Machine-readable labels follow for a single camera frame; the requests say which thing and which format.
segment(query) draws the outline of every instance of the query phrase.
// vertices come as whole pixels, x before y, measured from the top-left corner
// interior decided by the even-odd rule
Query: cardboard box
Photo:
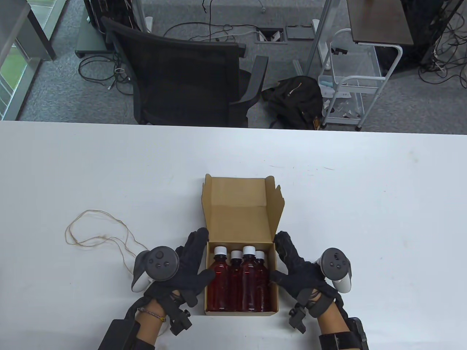
[[[253,245],[264,251],[266,267],[277,269],[276,247],[272,243],[276,234],[284,198],[274,177],[265,179],[241,179],[212,177],[206,174],[201,197],[206,227],[209,230],[206,268],[214,261],[214,248],[223,245],[229,253]],[[207,311],[207,288],[205,290],[205,312],[207,315],[271,316],[279,310],[279,291],[271,284],[270,312],[213,312]]]

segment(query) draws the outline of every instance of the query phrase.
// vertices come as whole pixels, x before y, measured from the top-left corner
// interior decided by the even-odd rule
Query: box flap
[[[284,208],[272,176],[242,179],[206,174],[201,201],[211,242],[272,242]]]
[[[276,182],[273,176],[268,176],[264,179],[266,189],[266,200],[268,205],[269,218],[269,232],[271,233],[271,239],[274,240],[279,221],[281,220],[282,211],[284,210],[284,197],[282,197],[281,186],[276,187]]]

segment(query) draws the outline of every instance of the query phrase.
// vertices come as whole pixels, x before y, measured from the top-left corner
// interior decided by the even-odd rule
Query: metal cart
[[[395,48],[398,53],[386,76],[381,70],[376,56],[375,46]],[[332,86],[332,99],[323,113],[321,128],[328,123],[356,125],[356,131],[368,117],[384,86],[396,68],[402,56],[402,48],[394,44],[378,44],[371,42],[355,43],[350,28],[341,29],[327,41],[327,55],[324,62],[330,63],[331,75],[324,75],[326,64],[323,64],[318,78],[320,85]],[[373,95],[365,111],[362,94]]]

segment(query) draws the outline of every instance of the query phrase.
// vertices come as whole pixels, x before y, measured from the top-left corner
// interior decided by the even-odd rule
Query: office chair
[[[235,43],[169,39],[102,22],[131,77],[139,124],[248,127],[267,57],[257,56],[249,73],[239,69]]]

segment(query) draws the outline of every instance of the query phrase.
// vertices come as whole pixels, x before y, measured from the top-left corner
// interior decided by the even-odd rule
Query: computer tower
[[[401,45],[403,55],[396,72],[431,65],[436,41],[464,0],[401,0],[405,18],[412,34],[413,46]],[[376,47],[383,73],[397,56],[393,48]]]

